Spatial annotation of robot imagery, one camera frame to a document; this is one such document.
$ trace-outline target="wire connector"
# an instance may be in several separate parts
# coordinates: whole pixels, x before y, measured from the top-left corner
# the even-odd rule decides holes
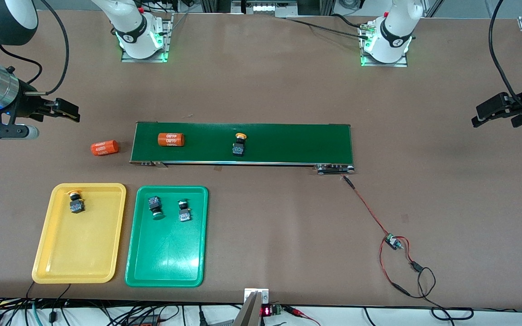
[[[285,311],[286,313],[290,313],[290,314],[294,315],[295,317],[302,318],[303,313],[301,311],[297,310],[296,308],[293,308],[292,306],[284,306],[284,305],[281,305],[281,307],[283,308],[283,311]]]
[[[362,31],[376,31],[376,26],[375,25],[370,25],[370,24],[360,24],[360,29]]]
[[[420,264],[418,264],[417,262],[410,262],[410,265],[412,266],[412,268],[417,272],[417,273],[420,273],[422,272],[422,270],[424,269]]]
[[[395,287],[401,293],[407,295],[408,297],[412,297],[412,295],[408,291],[406,291],[403,287],[399,286],[397,283],[392,282],[392,286]]]
[[[201,322],[199,326],[209,326],[209,324],[207,323],[207,319],[205,318],[205,313],[203,313],[202,310],[198,312],[198,317]]]
[[[346,183],[348,183],[350,188],[352,188],[353,190],[356,190],[356,186],[354,186],[354,184],[350,181],[350,179],[348,179],[347,176],[342,175],[342,178],[346,181]]]
[[[56,312],[50,312],[48,316],[48,322],[50,324],[53,324],[56,320],[58,320],[58,313]]]
[[[394,237],[392,233],[388,233],[388,235],[386,235],[385,241],[394,250],[402,249],[402,243],[400,240],[398,240],[398,238]]]

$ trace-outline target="orange can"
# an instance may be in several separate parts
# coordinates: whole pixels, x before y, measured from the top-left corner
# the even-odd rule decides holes
[[[158,144],[160,146],[184,146],[184,134],[163,132],[158,134]]]
[[[102,156],[108,154],[118,153],[120,151],[120,147],[118,146],[118,142],[115,140],[108,140],[107,142],[99,142],[92,144],[90,146],[90,150],[92,154],[95,156]]]

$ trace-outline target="red wire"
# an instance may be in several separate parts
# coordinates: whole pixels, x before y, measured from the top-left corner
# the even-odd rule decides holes
[[[370,206],[368,205],[368,203],[366,202],[366,200],[364,199],[364,197],[362,197],[362,195],[360,194],[360,192],[358,192],[356,189],[354,189],[354,192],[358,195],[358,197],[360,198],[360,200],[362,200],[362,202],[364,203],[364,205],[366,206],[366,208],[368,209],[368,212],[370,213],[370,215],[372,215],[373,219],[376,221],[376,223],[383,229],[384,233],[386,235],[388,235],[390,232],[388,232],[386,230],[386,228],[382,225],[382,223],[380,222],[379,219],[377,219],[376,217],[376,214],[373,213],[373,210],[370,208]]]
[[[321,324],[319,323],[319,321],[317,321],[317,320],[315,320],[315,319],[313,319],[313,318],[311,318],[311,317],[307,317],[306,314],[303,314],[301,317],[302,317],[302,318],[309,319],[309,320],[311,320],[312,322],[315,322],[315,324],[318,324],[319,326],[321,326]]]
[[[412,259],[412,257],[410,257],[410,241],[408,241],[408,239],[406,239],[406,237],[398,237],[396,236],[395,238],[397,239],[404,239],[406,241],[406,257],[408,258],[408,260],[410,260],[411,262],[414,262],[414,260]]]
[[[386,238],[382,239],[382,243],[380,243],[380,250],[378,252],[378,257],[380,260],[380,267],[382,268],[382,272],[384,273],[386,280],[388,280],[388,282],[392,283],[392,280],[390,280],[388,273],[386,273],[386,268],[384,267],[384,260],[382,259],[382,248],[384,247],[385,242],[386,242]]]

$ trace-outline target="table surface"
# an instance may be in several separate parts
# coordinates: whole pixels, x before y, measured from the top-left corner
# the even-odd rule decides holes
[[[522,308],[522,127],[496,120],[473,129],[475,106],[504,90],[487,46],[487,20],[423,19],[408,68],[361,67],[357,41],[267,16],[191,14],[174,31],[166,64],[120,63],[102,12],[61,11],[70,68],[55,93],[82,121],[30,121],[41,136],[0,141],[0,297],[23,297],[49,196],[64,182],[128,189],[118,264],[102,284],[66,297],[241,302],[243,289],[307,305],[427,306],[396,291],[377,262],[383,232],[339,176],[310,168],[128,163],[137,120],[351,124],[353,183],[385,227],[432,268],[443,306]],[[333,17],[313,23],[352,32]],[[522,91],[522,32],[497,21],[495,49]],[[9,50],[44,66],[50,89],[63,66],[60,29],[47,12],[25,46]],[[36,70],[0,53],[27,80]],[[120,154],[94,157],[116,139]],[[205,279],[200,287],[124,283],[136,191],[198,184],[210,191]],[[404,252],[385,250],[390,277],[416,292]],[[65,285],[35,285],[57,297]]]

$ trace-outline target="white robotic arm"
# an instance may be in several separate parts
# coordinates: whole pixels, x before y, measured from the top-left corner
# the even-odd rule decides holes
[[[148,58],[164,46],[162,18],[140,13],[133,0],[91,0],[102,9],[116,30],[126,53],[136,59]]]
[[[164,45],[162,19],[140,13],[133,0],[91,0],[106,13],[120,40],[132,58],[148,58]],[[38,26],[33,0],[0,0],[0,45],[24,45]],[[0,66],[0,139],[33,139],[34,126],[15,124],[16,118],[43,121],[44,116],[64,117],[79,122],[78,107],[62,99],[48,101],[37,90]],[[2,122],[2,114],[10,116]]]
[[[365,43],[364,51],[382,63],[394,63],[408,51],[412,32],[422,17],[421,0],[393,0],[387,15],[370,21],[373,31]]]

